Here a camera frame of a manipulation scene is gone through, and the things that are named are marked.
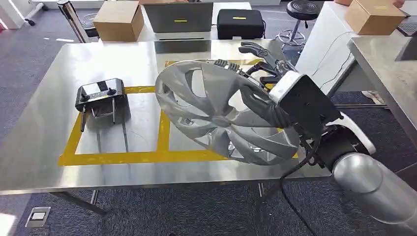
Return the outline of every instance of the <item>cable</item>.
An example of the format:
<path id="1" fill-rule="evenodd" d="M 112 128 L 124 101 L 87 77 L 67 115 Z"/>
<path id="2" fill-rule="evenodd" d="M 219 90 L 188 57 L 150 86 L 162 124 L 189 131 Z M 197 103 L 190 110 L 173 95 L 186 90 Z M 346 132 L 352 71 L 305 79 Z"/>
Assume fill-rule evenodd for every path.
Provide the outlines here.
<path id="1" fill-rule="evenodd" d="M 306 156 L 306 158 L 304 160 L 302 160 L 300 163 L 298 163 L 298 165 L 294 166 L 291 170 L 289 170 L 288 172 L 286 172 L 279 179 L 279 186 L 281 188 L 282 196 L 287 201 L 288 205 L 291 207 L 291 209 L 294 211 L 294 213 L 299 217 L 299 219 L 304 224 L 304 226 L 309 230 L 309 232 L 311 233 L 312 236 L 317 236 L 317 234 L 314 232 L 314 230 L 310 227 L 310 225 L 307 223 L 307 221 L 304 219 L 304 217 L 299 213 L 299 211 L 297 210 L 297 208 L 293 205 L 293 203 L 291 202 L 291 200 L 288 198 L 287 194 L 285 193 L 285 189 L 284 189 L 284 179 L 287 176 L 289 176 L 290 174 L 296 172 L 297 170 L 299 170 L 301 167 L 303 167 L 305 164 L 308 163 L 308 161 L 313 157 L 314 153 L 319 148 L 320 140 L 321 140 L 321 137 L 318 140 L 314 141 L 314 145 L 313 145 L 312 150 L 307 154 L 307 156 Z"/>
<path id="2" fill-rule="evenodd" d="M 335 76 L 334 76 L 331 80 L 328 80 L 328 81 L 324 82 L 324 83 L 320 86 L 320 89 L 322 89 L 322 87 L 323 87 L 325 84 L 327 84 L 327 83 L 329 83 L 329 82 L 333 81 L 334 79 L 336 79 L 337 75 L 338 75 L 338 74 L 340 73 L 340 71 L 343 69 L 343 66 L 346 64 L 346 62 L 347 62 L 347 61 L 349 60 L 349 58 L 351 57 L 351 54 L 352 54 L 352 53 L 349 53 L 348 58 L 346 58 L 345 62 L 343 62 L 343 64 L 340 66 L 340 69 L 337 71 L 336 75 L 335 75 Z"/>
<path id="3" fill-rule="evenodd" d="M 262 22 L 264 22 L 264 33 L 263 33 L 263 35 L 264 35 L 264 38 L 266 38 L 265 37 L 265 32 L 267 31 L 267 23 L 264 20 L 262 20 Z"/>
<path id="4" fill-rule="evenodd" d="M 336 40 L 337 40 L 338 38 L 340 38 L 341 36 L 343 36 L 343 35 L 345 35 L 345 34 L 347 34 L 347 33 L 354 33 L 354 32 L 353 32 L 353 31 L 344 32 L 343 34 L 341 34 L 341 35 L 337 36 L 337 37 L 333 40 L 333 42 L 330 44 L 330 47 L 327 49 L 327 51 L 326 51 L 325 55 L 323 56 L 323 58 L 322 58 L 322 59 L 321 59 L 321 61 L 319 62 L 319 65 L 317 65 L 316 70 L 313 72 L 313 74 L 311 74 L 311 75 L 310 75 L 310 77 L 311 77 L 311 76 L 313 76 L 313 75 L 315 75 L 315 74 L 317 73 L 317 71 L 320 69 L 320 65 L 322 64 L 322 62 L 323 62 L 323 61 L 324 61 L 324 59 L 326 58 L 327 54 L 330 52 L 330 49 L 331 49 L 331 47 L 333 46 L 333 43 L 335 43 L 335 42 L 336 42 Z"/>
<path id="5" fill-rule="evenodd" d="M 313 229 L 310 227 L 310 225 L 307 223 L 307 221 L 304 219 L 304 217 L 299 213 L 299 211 L 297 210 L 297 208 L 294 206 L 294 204 L 288 198 L 287 194 L 285 193 L 285 189 L 284 189 L 284 179 L 286 177 L 288 177 L 289 175 L 291 175 L 292 173 L 294 173 L 297 170 L 299 170 L 301 167 L 303 167 L 305 164 L 307 164 L 309 162 L 309 160 L 313 157 L 314 153 L 319 148 L 320 141 L 321 141 L 321 136 L 320 137 L 317 137 L 314 140 L 313 148 L 310 151 L 308 151 L 307 150 L 307 147 L 310 147 L 310 145 L 305 140 L 302 140 L 301 142 L 306 147 L 306 151 L 308 152 L 307 155 L 306 155 L 306 157 L 305 157 L 305 159 L 302 160 L 301 162 L 299 162 L 297 165 L 295 165 L 293 168 L 291 168 L 287 172 L 285 172 L 281 176 L 281 178 L 279 178 L 278 184 L 276 184 L 273 187 L 271 187 L 264 194 L 264 196 L 262 196 L 262 198 L 261 198 L 261 202 L 266 201 L 269 196 L 271 196 L 273 193 L 275 193 L 280 188 L 281 189 L 282 196 L 284 197 L 285 201 L 287 201 L 288 205 L 291 207 L 291 209 L 294 211 L 294 213 L 298 216 L 298 218 L 301 220 L 301 222 L 304 224 L 304 226 L 308 229 L 308 231 L 312 234 L 312 236 L 317 236 L 317 234 L 313 231 Z"/>

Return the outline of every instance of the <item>cardboard box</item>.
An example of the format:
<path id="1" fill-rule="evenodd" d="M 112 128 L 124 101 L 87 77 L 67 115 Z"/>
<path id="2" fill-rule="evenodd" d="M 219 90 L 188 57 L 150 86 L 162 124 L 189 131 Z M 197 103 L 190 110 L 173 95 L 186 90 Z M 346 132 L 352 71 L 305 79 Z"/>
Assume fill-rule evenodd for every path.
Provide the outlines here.
<path id="1" fill-rule="evenodd" d="M 344 6 L 350 6 L 352 3 L 352 0 L 334 0 L 334 2 L 344 5 Z"/>
<path id="2" fill-rule="evenodd" d="M 357 34 L 390 35 L 405 18 L 389 0 L 353 0 L 345 20 Z"/>
<path id="3" fill-rule="evenodd" d="M 144 19 L 138 1 L 104 1 L 93 23 L 102 41 L 136 42 Z"/>

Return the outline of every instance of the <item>black stool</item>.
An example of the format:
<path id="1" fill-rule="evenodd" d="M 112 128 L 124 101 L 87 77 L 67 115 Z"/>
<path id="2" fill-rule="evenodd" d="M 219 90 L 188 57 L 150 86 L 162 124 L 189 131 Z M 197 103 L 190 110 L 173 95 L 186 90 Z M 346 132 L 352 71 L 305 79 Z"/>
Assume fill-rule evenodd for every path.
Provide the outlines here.
<path id="1" fill-rule="evenodd" d="M 98 37 L 98 32 L 93 24 L 96 15 L 97 13 L 92 13 L 85 15 L 82 19 L 80 19 L 81 25 L 83 26 L 89 38 Z"/>
<path id="2" fill-rule="evenodd" d="M 320 9 L 311 1 L 308 0 L 293 0 L 287 5 L 287 13 L 293 18 L 297 19 L 294 29 L 287 29 L 281 31 L 276 37 L 285 45 L 302 46 L 305 44 L 305 36 L 298 32 L 298 27 L 301 21 L 305 21 L 307 28 L 307 21 L 316 19 L 319 16 Z"/>

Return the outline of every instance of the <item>black carrying case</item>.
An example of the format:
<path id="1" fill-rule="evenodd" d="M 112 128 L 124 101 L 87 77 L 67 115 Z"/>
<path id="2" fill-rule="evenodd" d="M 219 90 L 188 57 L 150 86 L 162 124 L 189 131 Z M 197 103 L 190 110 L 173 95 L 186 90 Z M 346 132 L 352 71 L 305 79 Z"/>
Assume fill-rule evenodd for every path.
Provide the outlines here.
<path id="1" fill-rule="evenodd" d="M 264 22 L 258 10 L 221 9 L 217 15 L 217 38 L 262 38 Z"/>

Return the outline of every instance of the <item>silver hubcap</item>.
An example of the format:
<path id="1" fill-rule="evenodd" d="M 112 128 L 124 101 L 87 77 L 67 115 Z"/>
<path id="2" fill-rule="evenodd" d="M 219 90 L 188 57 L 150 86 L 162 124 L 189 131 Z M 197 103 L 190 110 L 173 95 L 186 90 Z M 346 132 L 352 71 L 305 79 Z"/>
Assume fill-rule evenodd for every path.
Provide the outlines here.
<path id="1" fill-rule="evenodd" d="M 193 78 L 201 71 L 200 82 Z M 248 108 L 229 105 L 239 87 L 251 86 L 266 98 L 253 81 L 206 61 L 180 61 L 162 70 L 155 92 L 163 112 L 188 138 L 229 159 L 257 165 L 276 165 L 298 150 L 298 134 L 278 132 Z M 197 92 L 194 88 L 203 89 Z"/>

